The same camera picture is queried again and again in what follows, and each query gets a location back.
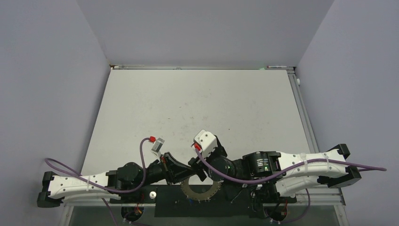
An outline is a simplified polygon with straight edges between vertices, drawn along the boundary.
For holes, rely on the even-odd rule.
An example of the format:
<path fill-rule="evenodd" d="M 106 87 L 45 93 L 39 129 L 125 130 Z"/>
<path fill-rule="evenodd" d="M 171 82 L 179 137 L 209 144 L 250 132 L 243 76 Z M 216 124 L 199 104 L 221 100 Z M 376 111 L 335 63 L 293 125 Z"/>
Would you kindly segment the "metal keyring disc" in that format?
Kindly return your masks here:
<path fill-rule="evenodd" d="M 221 184 L 213 182 L 212 185 L 190 185 L 189 179 L 180 184 L 180 188 L 187 199 L 196 202 L 209 202 L 220 190 Z"/>

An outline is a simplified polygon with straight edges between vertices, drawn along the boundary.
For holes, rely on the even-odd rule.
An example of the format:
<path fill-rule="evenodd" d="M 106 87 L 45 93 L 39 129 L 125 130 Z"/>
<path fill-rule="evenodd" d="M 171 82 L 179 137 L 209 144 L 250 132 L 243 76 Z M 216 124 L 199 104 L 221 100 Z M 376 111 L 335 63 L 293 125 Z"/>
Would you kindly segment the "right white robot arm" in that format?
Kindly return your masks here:
<path fill-rule="evenodd" d="M 345 144 L 323 153 L 257 151 L 232 161 L 217 137 L 205 132 L 194 137 L 192 148 L 197 158 L 191 165 L 199 167 L 213 181 L 252 186 L 273 202 L 319 185 L 351 186 L 362 178 L 359 166 L 346 161 L 350 151 Z"/>

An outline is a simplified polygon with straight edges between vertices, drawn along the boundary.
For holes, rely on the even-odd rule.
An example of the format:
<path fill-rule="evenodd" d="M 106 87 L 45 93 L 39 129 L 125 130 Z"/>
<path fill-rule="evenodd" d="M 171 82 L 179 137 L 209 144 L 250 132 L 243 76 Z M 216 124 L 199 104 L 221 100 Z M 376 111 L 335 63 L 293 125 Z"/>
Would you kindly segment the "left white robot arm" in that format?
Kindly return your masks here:
<path fill-rule="evenodd" d="M 174 185 L 195 175 L 192 167 L 178 162 L 170 153 L 161 155 L 149 166 L 128 162 L 115 170 L 84 176 L 72 168 L 59 169 L 52 165 L 55 159 L 46 158 L 52 168 L 43 175 L 42 190 L 38 194 L 39 208 L 59 207 L 76 199 L 110 199 L 120 202 L 137 202 L 145 187 L 165 180 Z"/>

